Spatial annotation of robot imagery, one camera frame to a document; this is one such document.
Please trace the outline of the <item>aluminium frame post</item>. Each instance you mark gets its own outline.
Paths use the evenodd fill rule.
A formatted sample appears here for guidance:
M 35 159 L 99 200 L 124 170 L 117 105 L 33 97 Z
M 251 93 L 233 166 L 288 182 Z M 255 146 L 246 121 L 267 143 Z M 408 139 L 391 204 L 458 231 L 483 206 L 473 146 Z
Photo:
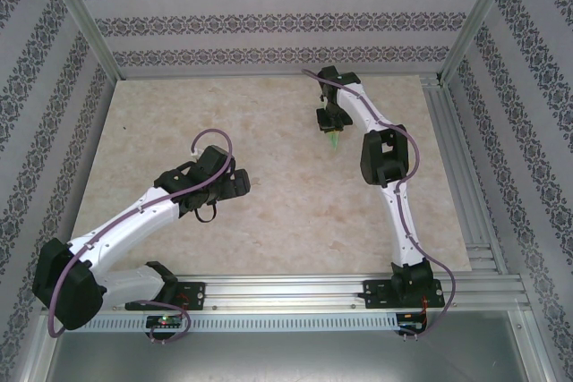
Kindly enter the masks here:
M 113 83 L 124 81 L 125 77 L 84 1 L 64 0 L 64 3 L 94 51 L 107 77 Z
M 495 0 L 476 0 L 470 13 L 452 45 L 443 66 L 438 73 L 438 81 L 443 87 L 447 85 L 454 75 L 459 63 L 462 61 L 475 34 L 481 27 Z

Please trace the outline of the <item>small circuit board green light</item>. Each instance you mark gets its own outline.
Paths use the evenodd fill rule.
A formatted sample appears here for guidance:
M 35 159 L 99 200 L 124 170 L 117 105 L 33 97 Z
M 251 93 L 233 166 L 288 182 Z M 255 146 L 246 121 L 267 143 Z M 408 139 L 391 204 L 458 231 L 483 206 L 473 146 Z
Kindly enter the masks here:
M 178 316 L 153 315 L 146 319 L 146 328 L 178 329 L 182 326 L 182 319 Z

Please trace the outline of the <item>small circuit board blue part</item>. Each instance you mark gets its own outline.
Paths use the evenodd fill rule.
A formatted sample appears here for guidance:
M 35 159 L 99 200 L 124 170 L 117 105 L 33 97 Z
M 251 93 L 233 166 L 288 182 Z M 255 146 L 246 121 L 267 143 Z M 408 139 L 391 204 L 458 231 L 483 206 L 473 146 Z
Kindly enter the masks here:
M 400 327 L 422 330 L 426 327 L 427 316 L 425 313 L 398 313 L 397 322 Z

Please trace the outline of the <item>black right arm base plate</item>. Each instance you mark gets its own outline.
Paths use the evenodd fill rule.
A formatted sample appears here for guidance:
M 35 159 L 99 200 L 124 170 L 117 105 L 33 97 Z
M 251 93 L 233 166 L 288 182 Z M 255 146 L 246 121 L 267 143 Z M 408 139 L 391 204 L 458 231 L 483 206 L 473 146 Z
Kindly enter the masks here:
M 439 280 L 429 284 L 412 284 L 402 290 L 389 279 L 370 279 L 363 282 L 363 291 L 358 296 L 364 299 L 366 309 L 410 309 L 427 306 L 441 309 L 445 299 Z

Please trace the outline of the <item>long aluminium mounting rail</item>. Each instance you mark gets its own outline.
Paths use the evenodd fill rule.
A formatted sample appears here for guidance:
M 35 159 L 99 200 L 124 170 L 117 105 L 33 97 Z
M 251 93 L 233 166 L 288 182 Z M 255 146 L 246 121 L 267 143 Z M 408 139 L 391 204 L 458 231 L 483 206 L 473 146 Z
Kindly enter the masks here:
M 383 274 L 331 276 L 170 276 L 166 284 L 201 282 L 206 285 L 203 311 L 326 311 L 366 309 L 363 282 L 389 279 Z M 529 308 L 530 300 L 518 275 L 495 272 L 437 274 L 449 310 L 516 310 Z

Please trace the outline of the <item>grey metal panel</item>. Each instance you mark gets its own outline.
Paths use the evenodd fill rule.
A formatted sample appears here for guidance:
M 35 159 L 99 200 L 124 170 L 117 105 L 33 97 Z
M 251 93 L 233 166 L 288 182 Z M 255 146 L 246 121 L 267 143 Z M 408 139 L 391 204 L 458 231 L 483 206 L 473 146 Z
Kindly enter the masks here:
M 47 382 L 541 382 L 511 343 L 388 332 L 65 335 Z

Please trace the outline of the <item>aluminium side rail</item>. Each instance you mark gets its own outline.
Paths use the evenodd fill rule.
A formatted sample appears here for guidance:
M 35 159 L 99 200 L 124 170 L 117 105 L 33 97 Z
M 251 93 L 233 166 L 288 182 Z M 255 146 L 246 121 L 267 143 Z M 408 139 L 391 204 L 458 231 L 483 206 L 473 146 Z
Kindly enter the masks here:
M 509 271 L 451 97 L 434 75 L 423 75 L 420 82 L 471 268 L 506 275 Z

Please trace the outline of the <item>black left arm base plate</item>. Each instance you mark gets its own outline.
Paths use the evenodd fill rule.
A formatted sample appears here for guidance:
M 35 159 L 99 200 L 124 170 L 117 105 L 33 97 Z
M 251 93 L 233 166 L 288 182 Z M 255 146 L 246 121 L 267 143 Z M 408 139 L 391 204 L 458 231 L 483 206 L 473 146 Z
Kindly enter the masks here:
M 153 301 L 183 310 L 202 310 L 206 285 L 201 282 L 177 282 L 163 286 Z

